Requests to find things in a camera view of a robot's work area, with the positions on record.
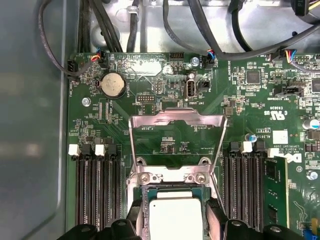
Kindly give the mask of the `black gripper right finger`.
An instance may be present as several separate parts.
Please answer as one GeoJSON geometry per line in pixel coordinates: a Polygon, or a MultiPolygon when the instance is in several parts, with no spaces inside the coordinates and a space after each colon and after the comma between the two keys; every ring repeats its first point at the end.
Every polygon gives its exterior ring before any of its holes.
{"type": "Polygon", "coordinates": [[[267,225],[262,232],[238,219],[229,219],[219,201],[210,198],[205,203],[208,235],[212,240],[303,240],[304,237],[280,225],[267,225]]]}

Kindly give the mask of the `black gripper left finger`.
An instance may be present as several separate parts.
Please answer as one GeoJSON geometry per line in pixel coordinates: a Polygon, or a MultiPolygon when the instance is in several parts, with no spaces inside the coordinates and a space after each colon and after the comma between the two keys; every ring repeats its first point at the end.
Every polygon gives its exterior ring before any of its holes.
{"type": "Polygon", "coordinates": [[[137,233],[142,200],[134,200],[126,218],[115,220],[111,226],[98,231],[90,224],[79,224],[64,233],[58,240],[141,240],[137,233]]]}

